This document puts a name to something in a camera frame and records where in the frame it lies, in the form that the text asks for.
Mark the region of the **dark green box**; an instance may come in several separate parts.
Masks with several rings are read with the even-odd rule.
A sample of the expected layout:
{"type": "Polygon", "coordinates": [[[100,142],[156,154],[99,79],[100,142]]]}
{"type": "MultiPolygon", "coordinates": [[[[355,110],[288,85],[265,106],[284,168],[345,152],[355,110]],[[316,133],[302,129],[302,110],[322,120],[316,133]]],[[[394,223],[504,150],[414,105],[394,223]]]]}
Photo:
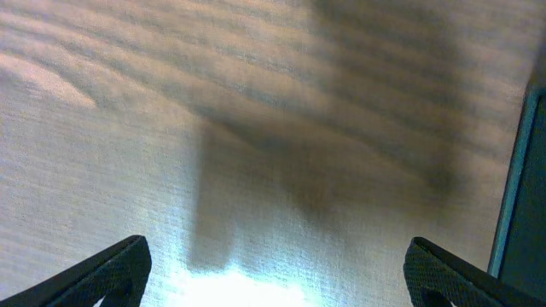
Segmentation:
{"type": "Polygon", "coordinates": [[[488,272],[545,300],[545,88],[526,94],[488,272]]]}

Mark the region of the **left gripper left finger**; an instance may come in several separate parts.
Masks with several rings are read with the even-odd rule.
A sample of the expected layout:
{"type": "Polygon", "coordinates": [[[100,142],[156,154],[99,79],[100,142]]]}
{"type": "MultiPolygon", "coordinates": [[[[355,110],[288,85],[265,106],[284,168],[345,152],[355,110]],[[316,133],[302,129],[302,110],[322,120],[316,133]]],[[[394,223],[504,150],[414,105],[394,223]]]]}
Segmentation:
{"type": "Polygon", "coordinates": [[[132,235],[23,292],[2,307],[138,306],[152,259],[148,242],[132,235]]]}

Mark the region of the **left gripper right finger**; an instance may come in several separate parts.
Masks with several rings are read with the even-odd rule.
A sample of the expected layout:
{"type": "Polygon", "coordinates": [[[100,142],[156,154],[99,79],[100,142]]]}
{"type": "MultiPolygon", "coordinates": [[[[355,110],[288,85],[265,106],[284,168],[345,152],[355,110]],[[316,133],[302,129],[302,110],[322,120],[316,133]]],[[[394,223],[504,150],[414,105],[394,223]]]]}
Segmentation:
{"type": "Polygon", "coordinates": [[[415,307],[545,307],[423,237],[411,240],[403,269],[415,307]]]}

